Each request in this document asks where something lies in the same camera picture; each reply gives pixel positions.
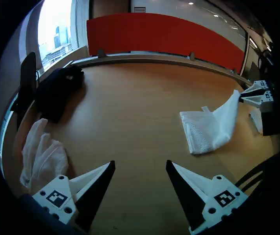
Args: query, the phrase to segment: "skyscraper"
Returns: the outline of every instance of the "skyscraper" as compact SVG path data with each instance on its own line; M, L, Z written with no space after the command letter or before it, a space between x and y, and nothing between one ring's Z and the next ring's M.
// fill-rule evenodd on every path
M54 36L54 45L55 45L55 48L60 47L59 26L56 27L56 34Z
M60 38L58 33L56 33L54 36L54 44L55 44L55 48L60 47Z
M59 37L60 37L60 45L69 43L67 27L65 26L59 27Z

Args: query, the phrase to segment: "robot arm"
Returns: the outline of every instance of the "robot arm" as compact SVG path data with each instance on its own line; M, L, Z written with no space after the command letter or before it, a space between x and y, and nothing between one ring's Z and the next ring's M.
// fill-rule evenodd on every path
M115 171L111 161L71 180L59 175L33 199L63 224L88 232Z

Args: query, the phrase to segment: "ceiling light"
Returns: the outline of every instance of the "ceiling light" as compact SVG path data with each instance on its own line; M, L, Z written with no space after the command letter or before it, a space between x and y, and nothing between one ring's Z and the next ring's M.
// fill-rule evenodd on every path
M251 41L251 43L253 43L253 45L255 46L255 48L257 48L257 46L256 46L256 44L255 44L255 42L253 41L252 38L250 38L250 41Z

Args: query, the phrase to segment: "black chair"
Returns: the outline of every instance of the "black chair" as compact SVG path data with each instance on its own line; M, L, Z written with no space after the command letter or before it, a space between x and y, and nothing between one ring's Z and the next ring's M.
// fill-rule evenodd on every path
M20 68L20 89L18 97L11 107L11 111L17 113L17 129L28 110L30 104L34 100L36 91L36 56L31 52L23 60Z

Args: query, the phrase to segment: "white towel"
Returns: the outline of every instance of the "white towel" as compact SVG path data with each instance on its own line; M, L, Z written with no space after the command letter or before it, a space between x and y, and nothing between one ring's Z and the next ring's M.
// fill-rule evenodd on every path
M239 97L239 91L234 90L214 112L206 106L202 107L203 112L180 112L190 153L204 154L229 142L237 120Z
M49 133L44 133L46 124L47 119L40 119L33 124L22 150L20 182L32 195L68 169L63 144L53 140Z

